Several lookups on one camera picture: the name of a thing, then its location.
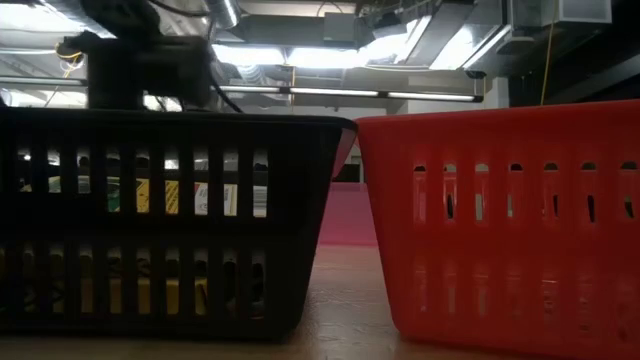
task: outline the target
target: plastic basket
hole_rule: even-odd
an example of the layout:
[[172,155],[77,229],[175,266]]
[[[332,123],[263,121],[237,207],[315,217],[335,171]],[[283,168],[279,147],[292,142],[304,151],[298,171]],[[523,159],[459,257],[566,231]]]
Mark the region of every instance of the plastic basket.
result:
[[408,338],[640,358],[640,102],[358,120]]
[[355,131],[329,117],[0,109],[0,329],[283,337]]

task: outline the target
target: cable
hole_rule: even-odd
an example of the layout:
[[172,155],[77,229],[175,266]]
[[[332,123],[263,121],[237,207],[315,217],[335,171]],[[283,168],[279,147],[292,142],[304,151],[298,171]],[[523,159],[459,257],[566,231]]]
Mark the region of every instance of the cable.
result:
[[162,109],[163,112],[167,112],[167,107],[164,105],[164,102],[160,100],[160,97],[156,96],[155,98],[158,102],[158,105],[160,106],[160,109]]
[[169,6],[165,3],[163,3],[160,0],[149,0],[150,3],[152,3],[153,5],[168,11],[170,13],[176,14],[176,15],[182,15],[185,17],[207,17],[209,16],[209,12],[208,11],[198,11],[198,12],[191,12],[191,11],[185,11],[185,10],[180,10],[177,8],[174,8],[173,6]]
[[549,45],[547,46],[547,62],[544,66],[544,81],[542,82],[542,95],[540,96],[540,106],[544,105],[544,98],[547,95],[547,81],[549,80],[549,64],[551,63],[551,43],[553,40],[553,29],[558,20],[558,0],[553,1],[553,21],[549,30]]
[[344,14],[344,11],[342,11],[342,8],[340,8],[340,6],[338,6],[338,4],[334,3],[333,1],[323,1],[322,4],[320,4],[320,7],[318,8],[318,11],[316,11],[316,17],[320,16],[320,10],[322,10],[322,8],[327,5],[327,3],[335,6],[339,11],[340,14]]
[[74,59],[74,58],[77,58],[78,56],[82,55],[82,51],[78,51],[77,53],[75,53],[75,54],[71,54],[71,55],[61,55],[61,54],[58,52],[58,47],[59,47],[59,46],[60,46],[60,43],[57,43],[57,44],[56,44],[56,46],[55,46],[55,48],[54,48],[54,51],[55,51],[56,55],[58,55],[58,57],[59,57],[60,59]]
[[[72,63],[71,63],[71,65],[70,65],[70,66],[71,66],[71,68],[70,68],[70,69],[68,69],[67,71],[65,71],[65,73],[64,73],[64,78],[65,78],[65,79],[69,77],[69,75],[71,74],[71,72],[72,72],[72,71],[74,71],[74,70],[78,70],[78,69],[80,68],[80,67],[74,67],[74,65],[76,64],[76,62],[77,62],[77,61],[78,61],[78,59],[80,58],[80,55],[76,56],[76,57],[73,59],[73,62],[72,62]],[[58,89],[59,89],[59,88],[60,88],[60,86],[56,86],[56,88],[55,88],[55,89],[53,89],[53,94],[51,94],[51,96],[47,99],[47,102],[45,102],[45,103],[44,103],[44,106],[43,106],[43,107],[45,107],[45,108],[46,108],[47,106],[49,106],[49,103],[51,103],[51,100],[53,100],[53,97],[54,97],[54,96],[56,96],[56,94],[58,93]]]
[[236,105],[233,100],[229,99],[227,94],[225,94],[224,91],[220,88],[220,85],[218,85],[218,82],[216,81],[216,78],[213,76],[213,73],[211,71],[209,71],[209,80],[211,80],[211,85],[213,85],[213,88],[216,90],[216,93],[218,93],[218,96],[220,96],[222,101],[227,103],[227,105],[229,105],[229,107],[238,114],[244,113],[244,111],[242,111],[242,109],[240,109],[240,107]]

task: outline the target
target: wooden table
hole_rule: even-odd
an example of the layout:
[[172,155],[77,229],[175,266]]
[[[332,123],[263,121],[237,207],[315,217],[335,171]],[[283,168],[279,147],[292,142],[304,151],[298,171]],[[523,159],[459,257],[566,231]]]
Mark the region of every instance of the wooden table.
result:
[[285,344],[0,337],[0,358],[494,360],[518,357],[406,342],[391,321],[378,249],[320,246],[303,320]]

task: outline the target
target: fluorescent light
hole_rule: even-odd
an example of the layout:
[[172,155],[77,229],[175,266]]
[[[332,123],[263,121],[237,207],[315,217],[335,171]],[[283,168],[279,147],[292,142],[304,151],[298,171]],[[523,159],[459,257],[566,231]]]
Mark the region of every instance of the fluorescent light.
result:
[[398,52],[394,63],[398,64],[402,61],[407,60],[409,55],[413,52],[413,49],[418,44],[418,41],[424,34],[424,31],[427,29],[427,26],[431,22],[431,16],[422,17],[420,20],[413,20],[407,24],[407,32],[410,35],[407,38],[407,41],[404,44],[404,47]]
[[511,25],[506,25],[496,36],[493,37],[493,39],[486,43],[482,47],[482,49],[478,50],[478,52],[476,52],[476,54],[473,55],[471,59],[464,63],[464,65],[462,65],[462,68],[466,70],[473,64],[475,64],[476,61],[480,60],[480,58],[482,58],[487,52],[489,52],[489,50],[492,49],[498,43],[498,41],[502,40],[502,38],[505,37],[505,35],[507,35],[509,31],[511,31]]
[[393,99],[407,100],[433,100],[433,101],[463,101],[472,102],[475,97],[471,95],[447,95],[447,94],[427,94],[416,92],[389,92],[388,95]]
[[467,26],[463,26],[449,40],[429,69],[456,70],[473,54],[473,49],[473,34]]
[[366,65],[367,60],[353,49],[295,48],[287,63],[310,69],[352,69]]
[[284,56],[279,48],[213,45],[221,62],[240,65],[282,65]]
[[369,90],[340,90],[340,89],[313,89],[313,88],[291,88],[292,94],[310,94],[310,95],[339,95],[339,96],[359,96],[359,97],[377,97],[377,91]]
[[257,94],[277,94],[280,92],[280,88],[271,86],[235,86],[235,85],[222,85],[220,88],[227,92],[239,92],[239,93],[257,93]]

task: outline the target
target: black plastic basket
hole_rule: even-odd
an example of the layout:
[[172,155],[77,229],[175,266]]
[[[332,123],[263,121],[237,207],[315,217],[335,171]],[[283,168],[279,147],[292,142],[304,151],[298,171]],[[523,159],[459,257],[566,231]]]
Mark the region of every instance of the black plastic basket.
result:
[[[0,329],[283,337],[300,320],[329,183],[356,129],[330,117],[0,109]],[[206,171],[194,169],[197,149]],[[259,149],[267,166],[254,164]],[[165,170],[170,153],[177,170]],[[177,214],[166,213],[171,178]],[[198,180],[206,215],[194,210]],[[266,216],[254,216],[256,182],[268,185]]]

